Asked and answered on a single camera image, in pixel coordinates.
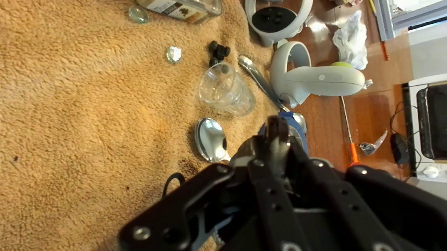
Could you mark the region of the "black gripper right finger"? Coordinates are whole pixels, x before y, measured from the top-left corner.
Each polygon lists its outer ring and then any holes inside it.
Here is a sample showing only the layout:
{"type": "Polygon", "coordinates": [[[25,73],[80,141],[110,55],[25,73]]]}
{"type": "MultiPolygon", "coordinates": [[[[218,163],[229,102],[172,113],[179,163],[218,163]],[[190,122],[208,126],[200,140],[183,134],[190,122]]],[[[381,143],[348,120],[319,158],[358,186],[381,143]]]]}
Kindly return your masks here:
{"type": "Polygon", "coordinates": [[[330,165],[310,159],[281,117],[274,119],[274,148],[280,177],[286,179],[305,202],[328,212],[335,223],[331,233],[344,251],[401,250],[354,186],[330,165]]]}

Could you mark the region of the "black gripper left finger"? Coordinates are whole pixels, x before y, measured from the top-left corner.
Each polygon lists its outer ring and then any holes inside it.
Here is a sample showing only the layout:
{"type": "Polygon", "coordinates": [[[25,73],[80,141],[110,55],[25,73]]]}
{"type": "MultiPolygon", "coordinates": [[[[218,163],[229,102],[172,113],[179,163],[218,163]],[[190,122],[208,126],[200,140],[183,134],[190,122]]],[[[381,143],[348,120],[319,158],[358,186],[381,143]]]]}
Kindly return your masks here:
{"type": "Polygon", "coordinates": [[[254,189],[261,235],[270,251],[307,251],[309,242],[284,187],[284,162],[288,148],[278,144],[253,143],[249,177],[254,189]]]}

